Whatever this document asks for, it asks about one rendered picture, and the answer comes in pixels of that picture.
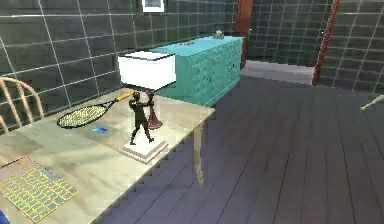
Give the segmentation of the laptop with yellow keys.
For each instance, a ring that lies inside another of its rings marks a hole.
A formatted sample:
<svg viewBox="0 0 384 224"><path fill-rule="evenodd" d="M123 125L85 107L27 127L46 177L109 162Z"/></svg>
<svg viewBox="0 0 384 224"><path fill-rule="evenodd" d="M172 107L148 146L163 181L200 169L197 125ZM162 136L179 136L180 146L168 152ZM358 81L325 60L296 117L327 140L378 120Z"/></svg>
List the laptop with yellow keys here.
<svg viewBox="0 0 384 224"><path fill-rule="evenodd" d="M0 167L0 194L38 224L79 190L28 156Z"/></svg>

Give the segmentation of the teal chest of drawers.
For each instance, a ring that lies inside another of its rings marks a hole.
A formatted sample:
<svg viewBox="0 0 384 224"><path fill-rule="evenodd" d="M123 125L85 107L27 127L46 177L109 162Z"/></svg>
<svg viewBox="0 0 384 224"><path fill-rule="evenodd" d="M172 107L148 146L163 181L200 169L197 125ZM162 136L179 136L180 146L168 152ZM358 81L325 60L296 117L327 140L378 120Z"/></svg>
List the teal chest of drawers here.
<svg viewBox="0 0 384 224"><path fill-rule="evenodd" d="M211 107L240 79L243 39L211 36L157 48L174 53L176 82L158 91L164 97Z"/></svg>

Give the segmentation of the black figure statue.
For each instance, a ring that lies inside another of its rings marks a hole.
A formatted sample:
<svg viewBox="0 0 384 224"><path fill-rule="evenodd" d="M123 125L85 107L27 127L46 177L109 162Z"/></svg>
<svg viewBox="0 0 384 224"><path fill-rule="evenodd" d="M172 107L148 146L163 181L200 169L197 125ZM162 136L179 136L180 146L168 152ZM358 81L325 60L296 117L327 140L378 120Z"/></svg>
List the black figure statue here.
<svg viewBox="0 0 384 224"><path fill-rule="evenodd" d="M140 98L141 94L135 91L133 98L129 100L129 107L134 113L134 128L128 142L122 146L120 152L141 163L148 164L168 144L164 139L150 133L150 121L144 108L153 109L154 103L151 99L142 102Z"/></svg>

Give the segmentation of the white shade table lamp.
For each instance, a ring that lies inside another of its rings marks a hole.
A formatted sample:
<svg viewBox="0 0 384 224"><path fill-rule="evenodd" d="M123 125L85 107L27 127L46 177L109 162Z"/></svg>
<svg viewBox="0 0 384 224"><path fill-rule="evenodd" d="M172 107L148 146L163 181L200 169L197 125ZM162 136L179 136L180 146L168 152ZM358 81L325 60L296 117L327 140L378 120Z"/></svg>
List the white shade table lamp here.
<svg viewBox="0 0 384 224"><path fill-rule="evenodd" d="M145 93L144 102L155 93L176 82L174 53L136 51L117 58L121 82Z"/></svg>

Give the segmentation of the red-brown room door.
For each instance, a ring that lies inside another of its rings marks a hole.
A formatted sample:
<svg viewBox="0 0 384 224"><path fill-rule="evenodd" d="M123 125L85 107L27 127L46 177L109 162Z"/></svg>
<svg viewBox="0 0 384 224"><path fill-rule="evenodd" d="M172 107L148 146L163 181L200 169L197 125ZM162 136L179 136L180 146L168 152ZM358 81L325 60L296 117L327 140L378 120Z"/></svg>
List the red-brown room door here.
<svg viewBox="0 0 384 224"><path fill-rule="evenodd" d="M243 38L240 68L246 64L253 0L238 0L235 34Z"/></svg>

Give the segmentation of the pale wooden table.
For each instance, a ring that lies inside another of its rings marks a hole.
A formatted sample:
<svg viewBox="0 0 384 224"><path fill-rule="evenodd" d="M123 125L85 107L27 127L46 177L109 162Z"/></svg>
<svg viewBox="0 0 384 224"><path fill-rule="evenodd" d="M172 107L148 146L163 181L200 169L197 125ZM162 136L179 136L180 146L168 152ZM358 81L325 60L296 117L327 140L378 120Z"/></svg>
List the pale wooden table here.
<svg viewBox="0 0 384 224"><path fill-rule="evenodd" d="M61 115L55 114L0 135L0 166L28 156L78 188L71 200L39 224L91 224L190 134L193 151L200 152L202 128L214 113L212 108L161 96L154 98L154 108L163 126L151 134L164 139L168 147L148 164L120 153L134 128L134 113L123 100L81 128L59 128L56 121ZM96 134L95 127L107 131Z"/></svg>

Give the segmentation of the black tennis racket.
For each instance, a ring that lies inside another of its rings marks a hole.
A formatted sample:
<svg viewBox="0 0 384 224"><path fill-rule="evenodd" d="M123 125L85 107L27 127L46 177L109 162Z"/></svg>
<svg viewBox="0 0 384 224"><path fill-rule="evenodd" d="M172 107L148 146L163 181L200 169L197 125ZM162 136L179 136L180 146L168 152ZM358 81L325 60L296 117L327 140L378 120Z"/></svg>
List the black tennis racket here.
<svg viewBox="0 0 384 224"><path fill-rule="evenodd" d="M60 117L56 124L60 128L64 129L73 129L86 126L90 123L93 123L103 117L108 110L117 102L124 100L128 97L131 97L134 94L134 90L130 90L111 101L107 101L100 104L84 106L79 109L76 109L72 112L68 112Z"/></svg>

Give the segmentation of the light wooden chair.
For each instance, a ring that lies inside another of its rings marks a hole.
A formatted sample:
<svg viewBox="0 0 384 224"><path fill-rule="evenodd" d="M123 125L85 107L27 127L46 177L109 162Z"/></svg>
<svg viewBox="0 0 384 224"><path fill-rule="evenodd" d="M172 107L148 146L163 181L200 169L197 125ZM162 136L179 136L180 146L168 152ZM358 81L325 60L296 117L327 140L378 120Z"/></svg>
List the light wooden chair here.
<svg viewBox="0 0 384 224"><path fill-rule="evenodd" d="M6 104L9 106L12 112L12 115L15 119L17 127L22 128L24 124L17 110L17 107L15 106L15 101L11 97L11 94L8 88L9 83L12 83L17 89L17 92L18 92L17 100L19 100L23 105L23 109L26 113L26 117L28 118L28 123L32 124L35 121L33 117L33 112L30 108L30 103L27 101L27 98L30 96L32 96L34 99L35 106L39 112L39 117L41 119L44 119L45 113L42 106L41 98L39 94L30 85L15 78L0 77L0 90L2 91L2 94L5 96Z"/></svg>

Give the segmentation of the pale baseball bat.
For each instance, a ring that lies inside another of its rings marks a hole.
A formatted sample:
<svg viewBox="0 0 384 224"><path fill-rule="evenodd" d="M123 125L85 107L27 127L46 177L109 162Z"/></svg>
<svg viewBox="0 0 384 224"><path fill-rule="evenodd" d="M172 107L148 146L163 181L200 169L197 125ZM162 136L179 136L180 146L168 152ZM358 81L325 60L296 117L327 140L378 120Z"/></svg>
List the pale baseball bat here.
<svg viewBox="0 0 384 224"><path fill-rule="evenodd" d="M366 110L368 107L373 106L373 105L375 105L375 104L377 104L378 102L383 101L383 100L384 100L384 95L379 95L379 96L375 97L374 99L372 99L372 100L371 100L369 103L367 103L366 105L361 106L361 107L360 107L360 111L364 111L364 110Z"/></svg>

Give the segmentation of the white framed wall picture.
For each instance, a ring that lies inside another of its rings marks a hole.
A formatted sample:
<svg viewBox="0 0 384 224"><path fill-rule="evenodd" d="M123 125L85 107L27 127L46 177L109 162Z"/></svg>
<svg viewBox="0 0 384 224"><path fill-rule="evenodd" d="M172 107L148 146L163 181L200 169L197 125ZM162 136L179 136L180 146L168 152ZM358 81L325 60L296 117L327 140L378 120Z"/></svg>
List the white framed wall picture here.
<svg viewBox="0 0 384 224"><path fill-rule="evenodd" d="M163 13L165 11L164 0L142 0L144 12Z"/></svg>

